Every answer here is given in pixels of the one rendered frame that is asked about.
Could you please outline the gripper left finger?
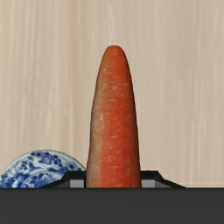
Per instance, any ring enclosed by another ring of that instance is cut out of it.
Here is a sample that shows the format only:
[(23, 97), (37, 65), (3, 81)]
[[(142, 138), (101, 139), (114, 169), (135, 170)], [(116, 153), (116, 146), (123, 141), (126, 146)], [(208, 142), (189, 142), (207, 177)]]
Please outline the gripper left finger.
[(85, 171), (68, 171), (60, 180), (44, 185), (44, 188), (84, 188)]

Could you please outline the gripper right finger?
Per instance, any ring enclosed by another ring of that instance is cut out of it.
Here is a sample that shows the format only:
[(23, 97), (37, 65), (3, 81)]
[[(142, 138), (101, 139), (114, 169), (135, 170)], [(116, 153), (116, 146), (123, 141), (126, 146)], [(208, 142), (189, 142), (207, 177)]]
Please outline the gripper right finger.
[(164, 179), (158, 171), (141, 171), (142, 188), (183, 188), (170, 180)]

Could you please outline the orange carrot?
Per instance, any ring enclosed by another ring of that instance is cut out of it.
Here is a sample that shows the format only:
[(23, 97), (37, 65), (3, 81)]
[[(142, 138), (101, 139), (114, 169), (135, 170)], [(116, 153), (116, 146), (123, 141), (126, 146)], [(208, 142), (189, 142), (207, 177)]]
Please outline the orange carrot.
[(130, 68), (123, 49), (103, 54), (94, 92), (86, 186), (141, 186), (137, 116)]

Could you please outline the blue and white plate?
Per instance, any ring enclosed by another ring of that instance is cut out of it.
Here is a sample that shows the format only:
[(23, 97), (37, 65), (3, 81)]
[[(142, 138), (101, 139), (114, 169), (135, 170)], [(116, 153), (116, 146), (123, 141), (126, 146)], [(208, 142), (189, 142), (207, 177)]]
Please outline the blue and white plate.
[(34, 150), (13, 160), (0, 175), (0, 188), (40, 188), (69, 171), (85, 171), (75, 158), (56, 150)]

